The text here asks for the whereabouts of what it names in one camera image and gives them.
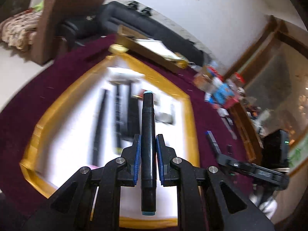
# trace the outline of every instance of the silver screw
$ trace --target silver screw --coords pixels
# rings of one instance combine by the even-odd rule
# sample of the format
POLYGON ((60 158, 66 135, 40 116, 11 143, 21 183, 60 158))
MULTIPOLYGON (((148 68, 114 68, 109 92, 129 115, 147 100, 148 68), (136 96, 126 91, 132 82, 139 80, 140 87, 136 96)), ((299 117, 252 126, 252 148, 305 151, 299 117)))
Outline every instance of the silver screw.
POLYGON ((125 159, 123 157, 119 157, 119 158, 116 159, 116 163, 118 163, 118 164, 122 164, 124 162, 125 162, 125 159))
POLYGON ((82 174, 86 174, 87 172, 89 172, 89 168, 88 167, 82 167, 79 171, 82 174))
POLYGON ((215 166, 210 166, 210 167, 208 168, 208 170, 209 170, 211 173, 213 173, 213 174, 215 174, 215 173, 218 172, 218 168, 216 168, 215 166))
POLYGON ((182 159, 180 157, 176 157, 176 158, 173 158, 172 161, 175 163, 175 164, 180 164, 182 162, 182 159))

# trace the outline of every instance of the purple tablecloth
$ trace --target purple tablecloth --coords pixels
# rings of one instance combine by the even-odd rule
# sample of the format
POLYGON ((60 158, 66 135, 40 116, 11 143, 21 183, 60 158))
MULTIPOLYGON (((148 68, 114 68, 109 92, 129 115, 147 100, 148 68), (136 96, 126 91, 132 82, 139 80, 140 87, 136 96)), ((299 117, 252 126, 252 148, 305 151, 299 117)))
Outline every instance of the purple tablecloth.
MULTIPOLYGON (((29 216, 45 200, 45 197, 24 179, 19 167, 36 123, 66 88, 110 54, 108 47, 114 41, 115 35, 109 35, 55 60, 53 65, 22 88, 0 113, 0 188, 10 203, 22 214, 29 216)), ((223 153, 230 144, 233 146, 234 157, 246 160, 240 138, 232 139, 217 112, 210 104, 203 101, 202 91, 192 85, 193 70, 182 70, 180 75, 175 75, 155 66, 150 60, 137 55, 135 57, 164 75, 190 96, 201 167, 217 164, 205 138, 204 132, 207 130, 213 132, 223 153)), ((251 180, 239 176, 238 186, 248 194, 252 188, 251 180)))

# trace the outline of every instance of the black sofa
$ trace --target black sofa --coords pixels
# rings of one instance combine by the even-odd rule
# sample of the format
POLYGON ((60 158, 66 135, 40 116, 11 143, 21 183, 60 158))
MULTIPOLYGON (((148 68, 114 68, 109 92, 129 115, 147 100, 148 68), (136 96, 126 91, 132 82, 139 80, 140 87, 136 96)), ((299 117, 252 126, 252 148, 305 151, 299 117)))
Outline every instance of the black sofa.
POLYGON ((194 43, 154 19, 116 1, 102 5, 98 11, 89 15, 65 20, 59 25, 57 35, 65 38, 70 51, 101 36, 117 33, 121 24, 146 37, 160 40, 171 51, 181 53, 196 65, 203 65, 204 52, 198 50, 194 43))

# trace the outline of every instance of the brown chair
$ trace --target brown chair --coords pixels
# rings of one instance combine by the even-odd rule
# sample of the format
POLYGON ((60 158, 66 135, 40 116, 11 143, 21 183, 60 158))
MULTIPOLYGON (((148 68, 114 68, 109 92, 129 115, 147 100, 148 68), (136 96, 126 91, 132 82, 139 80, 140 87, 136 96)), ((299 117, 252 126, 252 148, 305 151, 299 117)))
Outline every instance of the brown chair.
POLYGON ((44 0, 44 10, 32 42, 31 59, 39 65, 54 57, 57 24, 69 17, 96 10, 104 0, 44 0))

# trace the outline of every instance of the white floor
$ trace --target white floor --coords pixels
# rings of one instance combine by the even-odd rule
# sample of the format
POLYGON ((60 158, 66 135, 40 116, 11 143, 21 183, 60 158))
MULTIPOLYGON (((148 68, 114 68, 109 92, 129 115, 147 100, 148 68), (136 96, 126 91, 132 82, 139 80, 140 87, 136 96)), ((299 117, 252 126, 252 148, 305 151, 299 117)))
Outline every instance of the white floor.
POLYGON ((30 60, 29 53, 0 42, 0 112, 19 90, 50 64, 42 67, 30 60))

